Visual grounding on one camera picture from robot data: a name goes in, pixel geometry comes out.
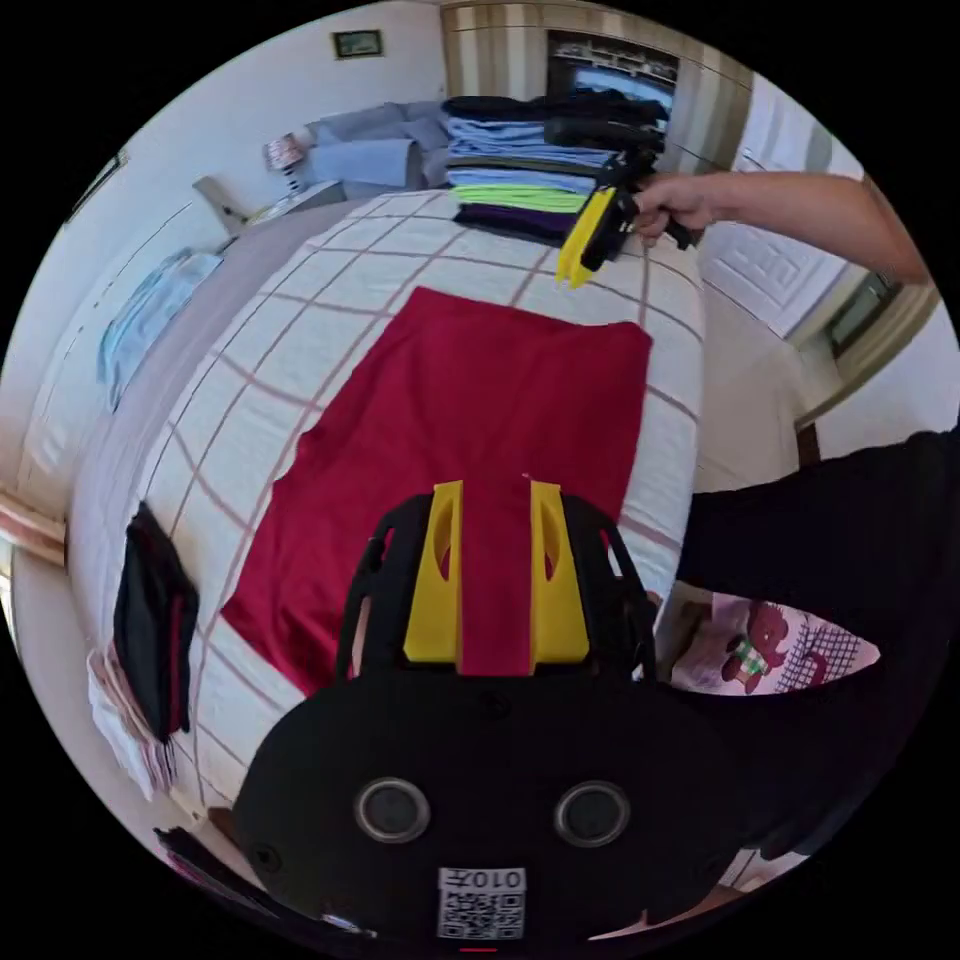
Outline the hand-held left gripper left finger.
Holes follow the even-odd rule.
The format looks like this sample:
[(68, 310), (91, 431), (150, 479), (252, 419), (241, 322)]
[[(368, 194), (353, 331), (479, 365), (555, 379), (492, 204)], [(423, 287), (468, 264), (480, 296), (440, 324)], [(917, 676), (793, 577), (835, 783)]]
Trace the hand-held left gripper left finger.
[(434, 487), (403, 647), (415, 665), (459, 663), (462, 506), (462, 482)]

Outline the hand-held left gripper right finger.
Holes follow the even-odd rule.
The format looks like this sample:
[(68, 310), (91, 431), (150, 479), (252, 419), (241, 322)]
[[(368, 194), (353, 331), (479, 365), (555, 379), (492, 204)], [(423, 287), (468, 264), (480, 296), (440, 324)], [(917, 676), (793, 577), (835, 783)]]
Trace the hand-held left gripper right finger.
[(589, 653), (561, 489), (530, 482), (530, 666), (575, 665)]

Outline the person's right hand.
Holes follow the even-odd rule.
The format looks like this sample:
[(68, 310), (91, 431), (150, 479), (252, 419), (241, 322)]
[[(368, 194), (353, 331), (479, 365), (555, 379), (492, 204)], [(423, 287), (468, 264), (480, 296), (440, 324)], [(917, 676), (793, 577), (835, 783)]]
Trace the person's right hand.
[(635, 195), (638, 213), (634, 232), (646, 246), (654, 245), (671, 222), (701, 234), (716, 220), (711, 195), (714, 180), (712, 174), (663, 174), (651, 178)]

